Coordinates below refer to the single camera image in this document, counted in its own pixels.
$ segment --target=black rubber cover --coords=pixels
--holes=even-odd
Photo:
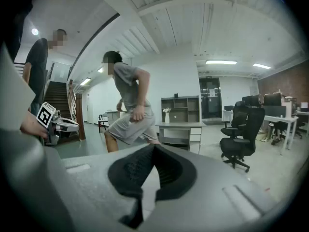
[[[141,186],[154,165],[161,186],[156,192],[156,201],[183,196],[197,178],[195,166],[189,160],[160,145],[148,145],[115,161],[108,170],[108,177],[120,194],[141,201]]]

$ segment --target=hand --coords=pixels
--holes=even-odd
[[[20,130],[26,134],[48,138],[47,129],[39,124],[36,117],[27,111],[26,117],[21,124]]]
[[[116,107],[117,111],[122,111],[121,107],[122,107],[122,102],[119,102]]]
[[[144,106],[138,105],[136,108],[134,108],[132,113],[132,118],[134,121],[140,121],[144,118],[144,112],[145,108]]]

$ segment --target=brick wall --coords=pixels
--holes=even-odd
[[[260,94],[280,91],[297,98],[297,103],[309,102],[309,60],[287,70],[258,80]]]

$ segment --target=glass door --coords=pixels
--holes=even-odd
[[[202,119],[214,120],[222,117],[221,92],[218,78],[200,79]]]

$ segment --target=wooden post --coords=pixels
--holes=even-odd
[[[76,94],[76,120],[79,124],[79,139],[85,140],[84,120],[83,120],[83,105],[82,94]]]

